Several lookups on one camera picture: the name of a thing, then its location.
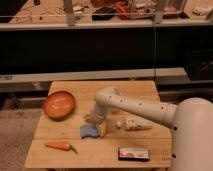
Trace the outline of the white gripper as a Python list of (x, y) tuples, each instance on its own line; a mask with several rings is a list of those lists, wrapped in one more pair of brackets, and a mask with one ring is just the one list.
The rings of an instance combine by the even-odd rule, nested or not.
[(98, 131), (100, 137), (103, 138), (106, 135), (106, 116), (108, 110), (106, 108), (93, 108), (88, 114), (84, 116), (84, 120), (88, 123), (98, 125)]

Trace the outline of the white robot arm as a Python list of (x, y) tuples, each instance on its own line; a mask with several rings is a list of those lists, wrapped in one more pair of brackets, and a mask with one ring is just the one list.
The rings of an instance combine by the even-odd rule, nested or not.
[(171, 130), (169, 171), (213, 171), (213, 103), (203, 98), (188, 98), (178, 105), (122, 96), (114, 87), (100, 89), (95, 105), (85, 120), (101, 124), (108, 109), (135, 114)]

